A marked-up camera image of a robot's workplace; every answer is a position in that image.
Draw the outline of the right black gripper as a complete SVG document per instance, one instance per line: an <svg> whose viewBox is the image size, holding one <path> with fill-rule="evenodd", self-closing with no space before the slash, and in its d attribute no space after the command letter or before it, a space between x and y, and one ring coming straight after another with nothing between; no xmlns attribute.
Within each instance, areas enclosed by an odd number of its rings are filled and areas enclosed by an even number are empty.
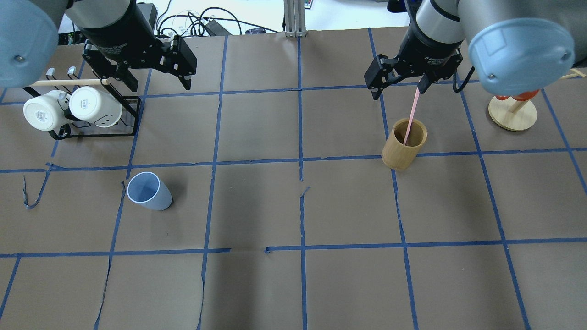
<svg viewBox="0 0 587 330"><path fill-rule="evenodd" d="M404 77L423 77L417 84L419 94L439 80L452 78L463 55L457 43L442 43L427 36L415 22L411 22L403 38L398 55L389 58L377 54L364 74L365 85L373 100L378 100L383 90L397 84Z"/></svg>

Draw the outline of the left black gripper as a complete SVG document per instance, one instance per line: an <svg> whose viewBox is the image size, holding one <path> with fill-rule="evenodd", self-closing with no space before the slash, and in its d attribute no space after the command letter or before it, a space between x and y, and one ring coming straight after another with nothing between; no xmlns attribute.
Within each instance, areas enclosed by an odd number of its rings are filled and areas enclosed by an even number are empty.
<svg viewBox="0 0 587 330"><path fill-rule="evenodd" d="M87 39L83 57L101 79L113 78L137 92L138 80L130 69L155 69L178 77L185 90L191 89L197 58L183 37L160 40L137 5L80 9L87 14L80 24Z"/></svg>

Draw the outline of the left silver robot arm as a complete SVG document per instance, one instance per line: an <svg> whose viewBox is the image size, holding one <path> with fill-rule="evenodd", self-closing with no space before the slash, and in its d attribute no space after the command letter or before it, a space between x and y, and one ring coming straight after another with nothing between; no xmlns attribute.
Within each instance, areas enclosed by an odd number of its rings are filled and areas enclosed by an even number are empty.
<svg viewBox="0 0 587 330"><path fill-rule="evenodd" d="M58 44L63 16L86 37L84 60L101 79L138 80L131 69L154 69L178 77L186 90L197 58L181 36L164 42L134 0L3 0L0 11L0 84L24 88L35 83Z"/></svg>

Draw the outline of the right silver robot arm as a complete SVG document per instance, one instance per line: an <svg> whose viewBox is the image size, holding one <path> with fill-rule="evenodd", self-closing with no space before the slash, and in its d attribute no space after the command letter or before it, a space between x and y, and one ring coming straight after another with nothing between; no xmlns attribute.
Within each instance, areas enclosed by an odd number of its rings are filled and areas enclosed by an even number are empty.
<svg viewBox="0 0 587 330"><path fill-rule="evenodd" d="M373 99L419 77L421 94L455 79L467 42L471 73L489 93L516 96L586 66L584 0L390 0L410 23L394 58L376 55L365 72Z"/></svg>

